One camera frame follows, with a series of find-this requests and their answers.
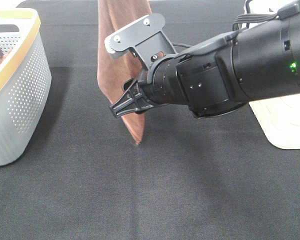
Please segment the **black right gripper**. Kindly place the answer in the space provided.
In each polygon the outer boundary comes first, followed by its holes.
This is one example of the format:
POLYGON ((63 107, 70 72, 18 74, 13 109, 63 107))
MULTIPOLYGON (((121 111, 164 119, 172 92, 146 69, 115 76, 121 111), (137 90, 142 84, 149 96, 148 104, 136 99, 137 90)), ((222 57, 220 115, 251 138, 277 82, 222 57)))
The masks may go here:
POLYGON ((124 93, 112 105, 110 111, 116 118, 131 113, 144 113, 153 107, 168 105, 167 91, 164 86, 164 74, 155 73, 151 77, 150 84, 142 84, 147 81, 148 71, 141 69, 137 79, 130 78, 122 85, 124 93))

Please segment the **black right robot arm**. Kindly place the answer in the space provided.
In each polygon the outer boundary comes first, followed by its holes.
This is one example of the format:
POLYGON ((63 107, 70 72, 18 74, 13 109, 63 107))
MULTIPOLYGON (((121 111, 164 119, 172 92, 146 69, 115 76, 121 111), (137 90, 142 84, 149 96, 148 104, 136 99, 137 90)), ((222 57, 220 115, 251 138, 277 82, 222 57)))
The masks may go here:
POLYGON ((186 105, 196 118, 232 112, 263 99, 300 94, 300 0, 259 25, 219 34, 176 52, 164 17, 145 15, 105 39, 115 58, 139 58, 138 76, 110 106, 116 117, 165 104, 186 105))

